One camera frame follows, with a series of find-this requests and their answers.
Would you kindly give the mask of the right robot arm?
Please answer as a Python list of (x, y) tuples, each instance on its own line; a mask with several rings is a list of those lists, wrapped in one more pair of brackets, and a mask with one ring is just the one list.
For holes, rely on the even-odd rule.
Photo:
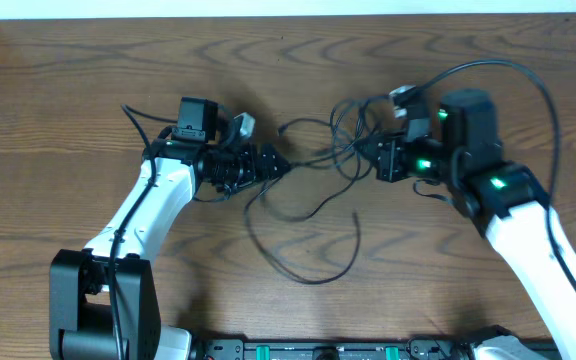
[(576, 359), (576, 253), (551, 195), (527, 166), (505, 159), (489, 94), (465, 89), (443, 96), (440, 139), (432, 136), (420, 89), (402, 86), (389, 98), (402, 127), (372, 135), (361, 147), (378, 179), (445, 185), (444, 202), (470, 219), (512, 269), (560, 356)]

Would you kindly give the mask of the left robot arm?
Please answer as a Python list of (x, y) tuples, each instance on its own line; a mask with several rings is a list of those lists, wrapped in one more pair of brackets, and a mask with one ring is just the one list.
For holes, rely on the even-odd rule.
[(161, 321), (152, 267), (181, 210), (209, 183), (230, 198), (288, 173), (272, 145), (256, 146), (254, 118), (184, 97), (177, 119), (146, 139), (138, 179), (109, 223), (49, 271), (54, 359), (192, 359), (189, 331)]

